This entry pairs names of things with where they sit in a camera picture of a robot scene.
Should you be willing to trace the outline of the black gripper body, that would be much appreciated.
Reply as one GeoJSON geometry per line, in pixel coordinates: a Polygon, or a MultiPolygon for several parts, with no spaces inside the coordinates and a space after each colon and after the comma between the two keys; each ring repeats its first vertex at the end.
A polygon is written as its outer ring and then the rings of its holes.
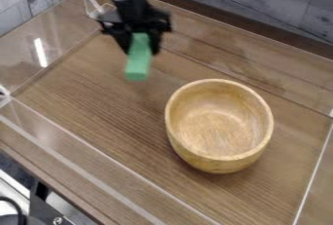
{"type": "Polygon", "coordinates": [[[116,9],[100,16],[104,34],[121,32],[171,32],[169,13],[153,7],[148,0],[110,0],[116,9]]]}

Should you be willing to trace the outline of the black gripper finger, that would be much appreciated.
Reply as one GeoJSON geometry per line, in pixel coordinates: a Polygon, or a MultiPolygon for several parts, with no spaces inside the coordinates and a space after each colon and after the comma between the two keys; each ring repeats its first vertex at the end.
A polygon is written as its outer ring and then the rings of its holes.
{"type": "Polygon", "coordinates": [[[121,51],[126,54],[130,46],[132,35],[125,32],[114,33],[113,38],[118,44],[121,51]]]}
{"type": "Polygon", "coordinates": [[[152,51],[152,55],[155,56],[160,52],[160,43],[161,43],[161,33],[159,31],[149,31],[149,47],[152,51]]]}

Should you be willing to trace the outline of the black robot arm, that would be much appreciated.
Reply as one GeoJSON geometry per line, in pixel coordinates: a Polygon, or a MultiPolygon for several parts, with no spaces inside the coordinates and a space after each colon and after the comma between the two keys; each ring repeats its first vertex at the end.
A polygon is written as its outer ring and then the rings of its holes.
{"type": "Polygon", "coordinates": [[[153,7],[148,0],[110,0],[116,9],[98,16],[101,33],[110,35],[126,54],[134,33],[148,36],[152,55],[160,51],[163,34],[171,32],[169,12],[153,7]]]}

